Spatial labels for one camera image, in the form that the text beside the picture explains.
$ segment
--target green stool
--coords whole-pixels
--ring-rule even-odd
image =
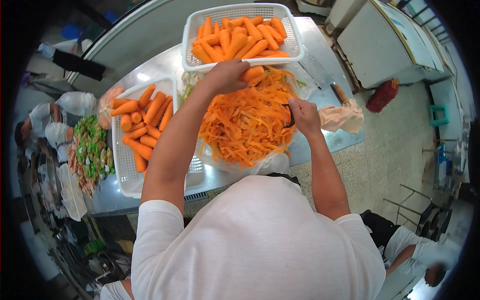
[[[437,127],[449,123],[450,120],[448,118],[448,108],[446,105],[427,105],[427,108],[430,111],[430,121],[428,121],[430,126]],[[439,119],[437,115],[438,112],[443,112],[445,117]]]

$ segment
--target tiled floor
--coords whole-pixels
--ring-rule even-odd
[[[400,87],[396,98],[377,114],[365,108],[372,93],[366,91],[355,95],[365,116],[365,141],[332,153],[332,157],[345,185],[351,211],[361,213],[371,209],[395,222],[397,206],[383,199],[396,203],[405,199],[410,192],[400,187],[401,183],[432,196],[432,189],[422,184],[424,168],[433,158],[429,153],[422,153],[422,148],[433,147],[434,130],[428,125],[426,109],[429,96],[423,83]],[[308,162],[291,167],[288,174],[299,178],[303,194],[315,209],[311,166],[311,162]],[[208,199],[187,203],[185,216],[194,216],[226,188],[207,192]],[[426,198],[415,194],[404,205],[421,212],[429,203]],[[404,209],[400,212],[414,221],[419,218]],[[130,219],[136,227],[136,215],[130,216]],[[398,224],[406,221],[400,216]],[[409,222],[406,226],[414,229]]]

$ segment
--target wooden knife handle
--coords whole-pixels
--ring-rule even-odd
[[[342,88],[338,84],[333,85],[333,89],[336,91],[336,94],[342,100],[342,103],[347,103],[348,102],[348,97],[347,94],[342,90]]]

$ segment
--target red mesh bag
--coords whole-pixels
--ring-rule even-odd
[[[372,112],[381,112],[382,109],[387,105],[393,98],[398,94],[398,79],[392,79],[382,83],[375,94],[370,97],[366,107],[369,111]]]

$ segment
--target carrot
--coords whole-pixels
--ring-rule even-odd
[[[201,43],[202,47],[205,49],[205,52],[207,52],[208,56],[210,56],[210,58],[214,61],[214,62],[220,62],[220,61],[224,61],[224,57],[223,55],[220,55],[218,52],[215,51],[215,49],[213,49],[212,46],[210,46],[209,44],[207,44],[207,42],[205,41],[202,41]]]
[[[136,111],[138,109],[138,101],[137,100],[130,100],[125,104],[120,105],[118,108],[112,110],[110,115],[112,117],[119,116],[121,114],[130,113]]]
[[[132,140],[138,139],[139,137],[147,133],[147,131],[148,130],[145,127],[139,128],[137,130],[124,134],[121,140],[123,141],[124,139],[132,139]]]
[[[250,22],[257,26],[258,24],[261,24],[264,21],[264,18],[262,16],[256,16],[250,19]]]
[[[275,41],[277,41],[277,42],[283,41],[283,38],[280,35],[280,33],[278,33],[278,31],[276,31],[272,26],[265,26],[265,28],[272,35],[272,37],[275,39]]]
[[[163,115],[163,119],[160,122],[160,126],[158,127],[160,131],[163,131],[165,129],[168,122],[172,118],[172,115],[173,115],[173,102],[170,102],[167,106],[167,110],[165,110],[165,115]]]
[[[153,127],[157,127],[158,125],[158,122],[160,122],[160,120],[162,119],[162,116],[163,114],[165,113],[165,110],[167,109],[167,106],[168,104],[172,101],[172,96],[168,96],[165,101],[163,101],[162,103],[162,106],[160,107],[160,109],[158,110],[158,112],[156,113],[155,117],[153,118],[153,120],[150,122],[150,125],[152,125]]]
[[[272,46],[273,50],[278,50],[279,48],[278,44],[276,43],[275,39],[272,37],[270,32],[268,32],[268,30],[265,28],[265,25],[260,24],[257,26],[257,29],[258,31],[260,31],[264,39],[268,41],[270,46]]]
[[[283,52],[283,51],[280,51],[280,50],[263,50],[262,52],[258,53],[258,55],[262,55],[262,56],[269,56],[269,55],[275,55],[275,54],[281,54],[281,53],[285,53],[286,52]]]
[[[213,63],[213,60],[205,52],[202,45],[197,45],[197,46],[193,47],[192,48],[192,54],[203,63]]]
[[[220,32],[220,24],[218,22],[215,22],[213,27],[213,34],[218,36],[219,32]]]
[[[255,55],[258,55],[258,53],[262,52],[265,50],[268,46],[268,42],[265,39],[259,40],[255,46],[253,46],[245,55],[241,57],[241,59],[246,60],[246,59],[251,59]]]
[[[147,111],[147,115],[145,116],[145,119],[144,119],[145,124],[150,124],[150,122],[153,120],[156,113],[162,106],[162,103],[165,100],[165,98],[166,98],[165,94],[162,92],[158,92],[155,95],[155,98],[152,100],[152,104],[150,104],[150,107]]]
[[[140,112],[138,111],[134,111],[131,115],[130,115],[131,119],[132,119],[132,122],[135,123],[135,124],[138,124],[142,121],[142,115],[140,114]]]
[[[112,101],[110,102],[110,108],[111,109],[116,109],[120,105],[125,104],[128,101],[130,101],[130,100],[129,99],[124,99],[124,98],[112,99]]]
[[[154,138],[153,136],[150,136],[148,134],[142,135],[140,137],[140,143],[144,144],[145,146],[149,146],[152,148],[155,148],[155,144],[158,140]]]
[[[262,34],[260,33],[260,31],[258,31],[255,25],[253,25],[253,23],[249,19],[245,19],[243,20],[243,22],[245,23],[245,27],[247,27],[248,34],[250,36],[253,36],[255,42],[262,39]]]
[[[217,35],[204,36],[201,39],[192,42],[192,46],[195,47],[199,45],[202,41],[207,42],[207,44],[209,45],[216,45],[218,44],[218,36]]]
[[[221,46],[215,45],[215,46],[213,46],[213,49],[214,49],[219,55],[221,55],[222,57],[224,56],[223,50],[222,50],[222,47],[221,47]]]
[[[283,27],[282,21],[277,17],[273,17],[271,21],[272,21],[273,27],[278,31],[278,33],[280,33],[282,38],[286,38],[287,33],[285,32],[285,28]]]
[[[236,18],[227,22],[227,29],[233,30],[235,27],[240,27],[243,25],[243,19],[248,18],[248,16],[243,16]]]
[[[223,30],[227,29],[227,23],[230,22],[230,18],[228,17],[223,17],[222,18],[222,27],[223,27]]]
[[[140,109],[144,109],[145,107],[147,107],[148,102],[150,102],[150,97],[152,96],[155,89],[156,89],[155,84],[151,84],[140,96],[140,99],[138,99],[138,107],[140,107]]]
[[[203,34],[204,34],[204,26],[201,25],[197,29],[197,41],[202,38]]]
[[[255,46],[255,43],[257,41],[253,38],[253,36],[249,36],[247,38],[247,43],[245,45],[243,45],[242,48],[240,48],[240,50],[237,52],[237,54],[235,54],[235,57],[234,58],[240,58],[245,54],[247,53],[253,46]]]
[[[231,60],[235,54],[247,43],[247,36],[239,33],[232,39],[227,52],[225,53],[225,60]]]
[[[147,129],[148,134],[153,136],[156,139],[158,139],[160,137],[160,134],[162,133],[160,130],[153,127],[152,125],[147,125],[145,126],[145,128]]]
[[[137,173],[142,173],[147,170],[147,161],[135,150],[133,150],[133,160],[135,161],[135,166],[137,167]]]
[[[220,30],[220,32],[218,33],[218,40],[220,41],[220,46],[222,47],[223,54],[227,52],[228,47],[230,46],[230,36],[231,33],[228,29]]]
[[[123,132],[129,130],[132,127],[132,119],[129,115],[125,114],[120,119],[120,128]]]
[[[137,152],[141,157],[145,158],[146,160],[150,160],[152,158],[153,149],[149,146],[145,146],[133,139],[125,139],[124,144],[129,146],[133,151]]]
[[[202,36],[209,36],[212,33],[213,33],[212,17],[206,17],[205,23],[204,23],[204,32],[202,33]]]

